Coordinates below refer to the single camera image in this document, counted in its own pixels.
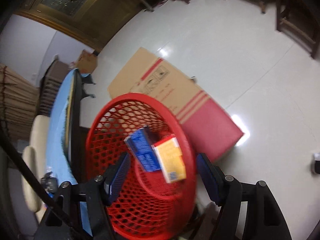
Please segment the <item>brown cardboard box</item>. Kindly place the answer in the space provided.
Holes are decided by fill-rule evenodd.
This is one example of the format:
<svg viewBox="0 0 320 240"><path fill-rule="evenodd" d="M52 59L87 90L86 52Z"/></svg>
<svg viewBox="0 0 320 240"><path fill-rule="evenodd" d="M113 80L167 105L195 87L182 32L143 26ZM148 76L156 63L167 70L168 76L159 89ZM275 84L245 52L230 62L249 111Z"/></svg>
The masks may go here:
<svg viewBox="0 0 320 240"><path fill-rule="evenodd" d="M83 50L76 60L74 66L82 74L92 74L98 64L98 57L93 53Z"/></svg>

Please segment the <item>blue toothpaste box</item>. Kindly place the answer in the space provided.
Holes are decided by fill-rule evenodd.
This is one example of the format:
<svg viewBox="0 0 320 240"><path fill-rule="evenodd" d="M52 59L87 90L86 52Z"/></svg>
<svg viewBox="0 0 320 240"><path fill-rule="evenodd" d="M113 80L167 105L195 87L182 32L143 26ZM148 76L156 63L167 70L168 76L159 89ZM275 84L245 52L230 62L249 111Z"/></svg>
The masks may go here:
<svg viewBox="0 0 320 240"><path fill-rule="evenodd" d="M161 170L153 150L153 144L157 142L156 139L157 137L151 132L149 126L137 129L124 139L126 146L145 172Z"/></svg>

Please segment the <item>red white small box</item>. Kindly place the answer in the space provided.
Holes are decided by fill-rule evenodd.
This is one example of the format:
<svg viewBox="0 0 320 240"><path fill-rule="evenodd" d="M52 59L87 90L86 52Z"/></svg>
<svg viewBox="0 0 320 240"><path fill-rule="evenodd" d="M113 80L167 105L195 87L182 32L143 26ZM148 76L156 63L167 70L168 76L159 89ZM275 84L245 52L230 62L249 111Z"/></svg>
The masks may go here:
<svg viewBox="0 0 320 240"><path fill-rule="evenodd" d="M185 180L186 170L182 150L174 134L152 145L166 183L171 184Z"/></svg>

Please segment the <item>blue tablecloth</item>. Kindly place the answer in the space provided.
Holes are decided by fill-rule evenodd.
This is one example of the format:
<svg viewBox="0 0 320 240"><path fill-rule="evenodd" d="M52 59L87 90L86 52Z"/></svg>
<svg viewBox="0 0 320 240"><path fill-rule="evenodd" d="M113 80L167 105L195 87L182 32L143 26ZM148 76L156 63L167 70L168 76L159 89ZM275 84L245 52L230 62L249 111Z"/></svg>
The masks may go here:
<svg viewBox="0 0 320 240"><path fill-rule="evenodd" d="M81 182L84 170L77 164L81 161L80 147L80 101L84 80L89 74L81 75L78 69L71 70L63 80L55 98L48 129L46 144L46 169L57 179L60 186L64 181L72 185Z"/></svg>

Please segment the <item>red mesh basket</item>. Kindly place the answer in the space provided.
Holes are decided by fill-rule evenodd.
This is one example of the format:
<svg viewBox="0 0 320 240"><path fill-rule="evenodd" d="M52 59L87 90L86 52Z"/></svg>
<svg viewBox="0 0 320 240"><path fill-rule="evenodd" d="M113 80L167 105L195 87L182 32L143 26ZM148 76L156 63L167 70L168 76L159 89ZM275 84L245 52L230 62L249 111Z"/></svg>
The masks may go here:
<svg viewBox="0 0 320 240"><path fill-rule="evenodd" d="M160 138L175 135L186 178L168 184L162 172L145 172L131 159L118 199L107 208L116 233L127 239L172 239L182 232L194 209L196 167L193 149L178 120L156 99L128 93L111 100L97 114L86 140L86 176L91 179L127 151L125 138L148 127Z"/></svg>

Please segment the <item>flattened cardboard box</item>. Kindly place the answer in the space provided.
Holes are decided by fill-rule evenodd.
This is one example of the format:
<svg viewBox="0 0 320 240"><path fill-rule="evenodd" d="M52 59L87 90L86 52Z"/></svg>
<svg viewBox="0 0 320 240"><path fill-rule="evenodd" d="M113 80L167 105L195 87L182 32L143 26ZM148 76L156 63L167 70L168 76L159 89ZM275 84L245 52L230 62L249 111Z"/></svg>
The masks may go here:
<svg viewBox="0 0 320 240"><path fill-rule="evenodd" d="M127 93L148 95L167 107L180 123L195 152L215 161L244 133L207 92L168 61L139 48L108 87L111 98Z"/></svg>

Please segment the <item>beige curtain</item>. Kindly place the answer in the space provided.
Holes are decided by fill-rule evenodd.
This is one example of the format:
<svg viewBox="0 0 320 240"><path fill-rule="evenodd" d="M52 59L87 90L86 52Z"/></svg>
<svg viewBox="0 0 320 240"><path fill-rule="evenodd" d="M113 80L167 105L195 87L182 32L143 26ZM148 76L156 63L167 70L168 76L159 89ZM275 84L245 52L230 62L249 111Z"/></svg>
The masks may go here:
<svg viewBox="0 0 320 240"><path fill-rule="evenodd" d="M10 141L29 140L39 89L1 64L1 128Z"/></svg>

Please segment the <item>wooden double door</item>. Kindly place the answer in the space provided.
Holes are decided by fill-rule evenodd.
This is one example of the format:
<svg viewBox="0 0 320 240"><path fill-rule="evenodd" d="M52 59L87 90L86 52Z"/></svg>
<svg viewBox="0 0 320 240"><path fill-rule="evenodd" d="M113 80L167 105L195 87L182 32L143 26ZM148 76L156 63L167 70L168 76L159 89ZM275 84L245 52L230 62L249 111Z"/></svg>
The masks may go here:
<svg viewBox="0 0 320 240"><path fill-rule="evenodd" d="M16 14L102 51L143 9L140 0L24 0Z"/></svg>

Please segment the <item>cream leather sofa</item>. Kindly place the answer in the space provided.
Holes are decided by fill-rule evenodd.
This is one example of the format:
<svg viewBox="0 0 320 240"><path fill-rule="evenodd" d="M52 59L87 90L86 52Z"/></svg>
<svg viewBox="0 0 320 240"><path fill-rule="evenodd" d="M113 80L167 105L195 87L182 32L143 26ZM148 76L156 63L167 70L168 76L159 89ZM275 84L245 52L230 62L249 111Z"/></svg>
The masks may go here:
<svg viewBox="0 0 320 240"><path fill-rule="evenodd" d="M29 145L24 148L22 153L23 161L38 181L47 172L46 146L49 123L50 117L45 115L36 116L31 128ZM44 202L34 192L24 177L22 177L22 189L28 209L35 214L38 223L40 223L46 211Z"/></svg>

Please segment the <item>wooden crib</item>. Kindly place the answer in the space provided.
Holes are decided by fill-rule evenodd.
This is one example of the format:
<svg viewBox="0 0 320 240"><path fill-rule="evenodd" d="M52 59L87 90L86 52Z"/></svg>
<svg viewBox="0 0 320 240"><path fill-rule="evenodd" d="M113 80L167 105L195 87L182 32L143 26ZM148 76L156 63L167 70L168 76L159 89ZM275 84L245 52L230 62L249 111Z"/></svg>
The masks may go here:
<svg viewBox="0 0 320 240"><path fill-rule="evenodd" d="M55 59L45 72L40 83L37 115L50 116L59 88L69 72L69 66Z"/></svg>

